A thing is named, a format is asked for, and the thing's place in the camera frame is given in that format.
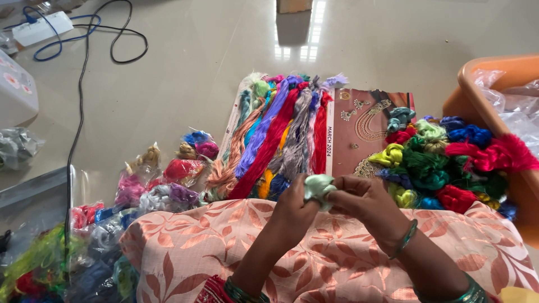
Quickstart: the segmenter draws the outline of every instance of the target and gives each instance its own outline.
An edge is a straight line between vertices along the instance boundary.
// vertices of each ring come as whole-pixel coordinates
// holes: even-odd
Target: thread bundle
[[[298,173],[323,174],[327,106],[333,100],[329,91],[347,82],[342,74],[324,82],[304,74],[242,81],[240,116],[247,106],[253,110],[245,120],[239,118],[223,158],[211,164],[199,201],[247,197],[276,201]],[[254,92],[250,103],[246,91]]]
[[[398,206],[463,214],[481,201],[513,220],[516,207],[506,202],[506,174],[539,169],[524,142],[513,134],[492,138],[489,130],[457,116],[426,116],[406,125],[411,115],[407,108],[394,109],[388,146],[369,157],[387,167],[378,176],[390,182]]]

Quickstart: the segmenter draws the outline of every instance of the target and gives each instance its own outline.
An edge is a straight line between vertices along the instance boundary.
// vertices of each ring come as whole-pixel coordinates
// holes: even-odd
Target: bangle
[[[415,287],[413,288],[413,291],[416,293],[416,296],[421,303],[487,303],[488,296],[485,290],[479,284],[477,284],[477,282],[472,277],[470,277],[469,274],[467,274],[466,272],[463,273],[468,279],[469,287],[466,293],[464,293],[458,299],[448,301],[426,300],[421,297]]]
[[[232,283],[232,276],[229,276],[226,279],[223,289],[226,295],[237,303],[270,303],[270,299],[263,292],[260,293],[260,297],[255,298],[242,291],[238,286]]]
[[[404,236],[404,239],[401,245],[399,246],[399,248],[397,248],[397,251],[395,252],[395,254],[389,257],[390,260],[397,258],[397,256],[402,252],[402,250],[408,245],[408,242],[410,242],[410,239],[413,237],[413,235],[416,234],[416,230],[417,230],[417,219],[414,219],[412,220],[412,227],[410,227],[410,230],[408,231],[406,236]]]

